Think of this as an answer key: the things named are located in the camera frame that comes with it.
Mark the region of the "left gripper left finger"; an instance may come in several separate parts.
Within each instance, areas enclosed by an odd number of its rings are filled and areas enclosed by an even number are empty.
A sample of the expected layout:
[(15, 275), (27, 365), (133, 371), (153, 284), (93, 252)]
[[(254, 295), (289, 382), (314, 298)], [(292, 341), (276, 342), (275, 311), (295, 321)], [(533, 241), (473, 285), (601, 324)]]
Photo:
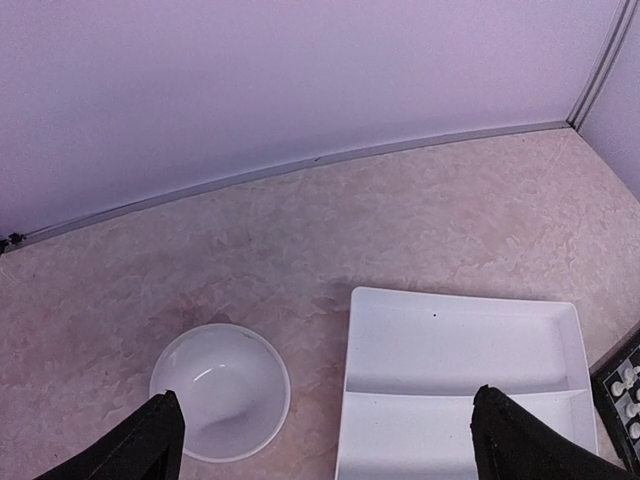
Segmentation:
[(185, 420), (176, 394), (156, 394), (93, 445), (41, 479), (177, 479)]

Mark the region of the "white divided plastic tray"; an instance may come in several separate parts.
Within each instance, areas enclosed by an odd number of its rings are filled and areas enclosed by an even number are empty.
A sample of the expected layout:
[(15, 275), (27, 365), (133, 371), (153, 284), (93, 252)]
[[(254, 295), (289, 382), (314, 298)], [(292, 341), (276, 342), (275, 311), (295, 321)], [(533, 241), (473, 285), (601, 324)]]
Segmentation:
[(355, 288), (336, 477), (475, 478), (470, 424), (484, 385), (597, 451), (574, 305)]

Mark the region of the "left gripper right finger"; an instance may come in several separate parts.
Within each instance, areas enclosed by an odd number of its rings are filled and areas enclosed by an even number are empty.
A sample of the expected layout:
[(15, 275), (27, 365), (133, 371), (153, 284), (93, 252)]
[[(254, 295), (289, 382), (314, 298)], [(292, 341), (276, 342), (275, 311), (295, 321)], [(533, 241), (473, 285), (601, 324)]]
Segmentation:
[(626, 470), (570, 442), (502, 391), (482, 386), (471, 434), (480, 479), (632, 479)]

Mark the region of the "black white chess board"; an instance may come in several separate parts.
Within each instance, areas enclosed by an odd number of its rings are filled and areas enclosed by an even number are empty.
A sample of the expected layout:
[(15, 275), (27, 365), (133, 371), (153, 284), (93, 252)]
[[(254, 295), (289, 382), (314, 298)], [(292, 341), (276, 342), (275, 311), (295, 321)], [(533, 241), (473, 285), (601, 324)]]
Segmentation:
[(639, 475), (639, 330), (627, 334), (591, 370), (594, 404), (617, 456)]

